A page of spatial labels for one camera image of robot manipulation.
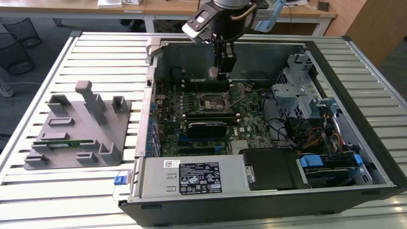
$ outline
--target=sticker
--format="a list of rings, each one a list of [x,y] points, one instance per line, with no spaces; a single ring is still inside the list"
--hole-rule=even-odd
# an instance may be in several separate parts
[[[180,160],[164,160],[164,168],[177,168]]]
[[[140,10],[125,10],[124,13],[141,13]]]
[[[181,195],[221,193],[218,162],[178,164]]]
[[[65,144],[65,143],[62,143],[62,144],[50,144],[50,145],[47,145],[47,147],[49,147],[49,148],[69,147],[69,144]]]

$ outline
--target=blue latch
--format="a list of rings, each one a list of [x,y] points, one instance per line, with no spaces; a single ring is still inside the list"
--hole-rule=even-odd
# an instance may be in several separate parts
[[[304,155],[298,161],[302,167],[324,166],[322,160],[317,155]]]
[[[362,164],[362,160],[361,160],[360,155],[358,155],[358,154],[354,154],[354,155],[353,155],[353,158],[354,158],[354,161],[356,161],[357,165],[361,165],[361,164]]]
[[[216,147],[214,147],[214,153],[218,153],[220,150],[221,150],[221,148],[222,148],[222,146],[216,146]]]
[[[114,185],[126,185],[126,176],[114,177]]]

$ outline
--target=barcode sticker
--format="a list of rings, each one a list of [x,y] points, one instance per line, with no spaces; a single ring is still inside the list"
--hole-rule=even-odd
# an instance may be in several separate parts
[[[178,168],[180,160],[164,160],[164,168]]]

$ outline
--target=motherboard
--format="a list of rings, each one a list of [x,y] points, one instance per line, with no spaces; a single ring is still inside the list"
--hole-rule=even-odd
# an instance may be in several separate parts
[[[160,156],[228,155],[272,147],[261,114],[265,92],[253,82],[157,83]]]

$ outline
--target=green circuit board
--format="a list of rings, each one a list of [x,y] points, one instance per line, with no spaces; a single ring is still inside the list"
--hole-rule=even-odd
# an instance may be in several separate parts
[[[210,155],[228,155],[232,154],[230,141],[234,140],[246,140],[248,148],[272,147],[270,134],[265,128],[260,109],[266,90],[248,89],[245,91],[244,89],[252,86],[249,83],[233,83],[232,85],[224,102],[228,105],[237,102],[226,111],[221,111],[218,105],[200,102],[200,98],[220,101],[220,93],[186,93],[180,85],[173,85],[164,96],[158,97],[161,156],[208,155],[205,149],[213,148],[217,150]],[[192,101],[189,102],[189,108],[186,108],[186,98]],[[204,112],[238,113],[240,120],[237,125],[226,126],[224,137],[196,139],[184,134],[181,116],[185,112],[188,114]],[[193,149],[193,153],[185,154],[184,149]]]

